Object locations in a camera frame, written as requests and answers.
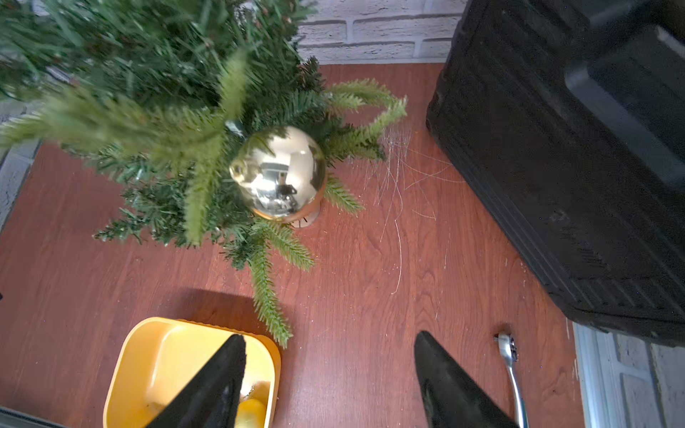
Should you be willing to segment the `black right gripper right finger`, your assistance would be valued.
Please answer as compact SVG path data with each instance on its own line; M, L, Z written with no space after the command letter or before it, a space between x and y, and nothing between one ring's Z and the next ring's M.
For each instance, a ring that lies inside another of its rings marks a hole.
M470 375L428 331L417 334L414 358L430 427L515 427Z

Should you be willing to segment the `shiny gold ball ornament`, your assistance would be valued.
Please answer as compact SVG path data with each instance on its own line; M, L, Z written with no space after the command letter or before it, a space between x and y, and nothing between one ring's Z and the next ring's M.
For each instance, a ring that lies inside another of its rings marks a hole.
M254 214L298 228L316 219L328 183L326 159L315 140L295 127L252 135L229 167Z

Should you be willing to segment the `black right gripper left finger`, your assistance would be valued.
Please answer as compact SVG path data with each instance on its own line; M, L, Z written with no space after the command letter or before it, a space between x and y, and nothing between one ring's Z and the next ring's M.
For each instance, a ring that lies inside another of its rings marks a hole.
M246 367L246 342L232 335L147 426L232 427Z

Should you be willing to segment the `matte gold ball ornament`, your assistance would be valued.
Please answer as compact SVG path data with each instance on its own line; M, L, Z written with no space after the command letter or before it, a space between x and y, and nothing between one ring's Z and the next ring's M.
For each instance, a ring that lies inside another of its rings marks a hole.
M263 428L267 407L258 399L246 399L237 408L235 428Z

